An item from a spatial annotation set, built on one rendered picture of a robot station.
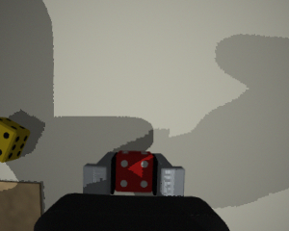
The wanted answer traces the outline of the tan mat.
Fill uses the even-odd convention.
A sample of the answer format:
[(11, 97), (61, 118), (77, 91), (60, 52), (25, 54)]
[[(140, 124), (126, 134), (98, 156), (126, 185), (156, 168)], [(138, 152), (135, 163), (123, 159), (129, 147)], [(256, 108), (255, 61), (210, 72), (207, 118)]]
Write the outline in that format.
[(0, 180), (0, 231), (34, 231), (41, 215), (41, 183)]

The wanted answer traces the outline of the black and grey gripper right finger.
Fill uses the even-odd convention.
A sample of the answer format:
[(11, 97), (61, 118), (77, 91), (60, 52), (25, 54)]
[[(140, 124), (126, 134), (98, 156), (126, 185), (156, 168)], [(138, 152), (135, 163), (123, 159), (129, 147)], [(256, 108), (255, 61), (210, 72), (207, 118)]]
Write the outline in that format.
[[(157, 196), (184, 196), (185, 169), (173, 167), (163, 154), (153, 154), (152, 192)], [(160, 172), (160, 174), (159, 174)]]

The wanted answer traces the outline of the yellow die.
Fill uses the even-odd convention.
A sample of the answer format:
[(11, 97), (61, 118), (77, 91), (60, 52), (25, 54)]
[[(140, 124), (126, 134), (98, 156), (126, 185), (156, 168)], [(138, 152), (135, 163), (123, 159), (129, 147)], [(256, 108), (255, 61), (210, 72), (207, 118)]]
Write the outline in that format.
[(0, 162), (19, 159), (30, 130), (8, 119), (0, 117)]

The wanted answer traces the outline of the red die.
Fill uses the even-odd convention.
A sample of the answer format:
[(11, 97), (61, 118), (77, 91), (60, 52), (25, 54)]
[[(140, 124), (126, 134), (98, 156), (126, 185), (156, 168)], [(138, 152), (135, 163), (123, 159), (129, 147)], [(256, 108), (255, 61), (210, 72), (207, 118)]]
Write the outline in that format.
[(119, 151), (116, 155), (116, 191), (151, 193), (153, 155), (150, 151)]

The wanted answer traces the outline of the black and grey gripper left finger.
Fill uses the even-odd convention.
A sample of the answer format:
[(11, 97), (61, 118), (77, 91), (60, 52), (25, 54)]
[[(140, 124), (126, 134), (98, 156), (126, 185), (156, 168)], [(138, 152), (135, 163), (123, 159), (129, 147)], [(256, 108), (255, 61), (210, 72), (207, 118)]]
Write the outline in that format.
[(108, 152), (96, 164), (83, 166), (83, 193), (114, 194), (117, 154), (117, 152)]

